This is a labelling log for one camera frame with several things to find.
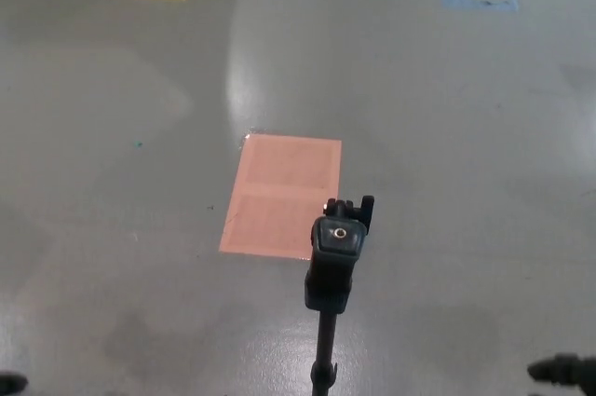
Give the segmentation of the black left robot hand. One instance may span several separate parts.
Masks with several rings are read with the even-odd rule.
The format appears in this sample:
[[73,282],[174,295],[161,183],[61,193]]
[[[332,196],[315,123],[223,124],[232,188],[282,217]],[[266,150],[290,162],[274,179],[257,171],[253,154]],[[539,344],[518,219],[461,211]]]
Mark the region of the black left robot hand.
[[20,373],[2,371],[0,373],[0,396],[14,395],[24,391],[29,384],[28,378]]

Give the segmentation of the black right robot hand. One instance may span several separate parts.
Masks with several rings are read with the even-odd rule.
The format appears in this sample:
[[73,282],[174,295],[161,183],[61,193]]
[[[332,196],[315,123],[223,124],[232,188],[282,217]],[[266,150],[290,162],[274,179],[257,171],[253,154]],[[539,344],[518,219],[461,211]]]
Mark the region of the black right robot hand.
[[536,382],[580,387],[586,393],[595,391],[595,358],[558,354],[528,365],[527,372]]

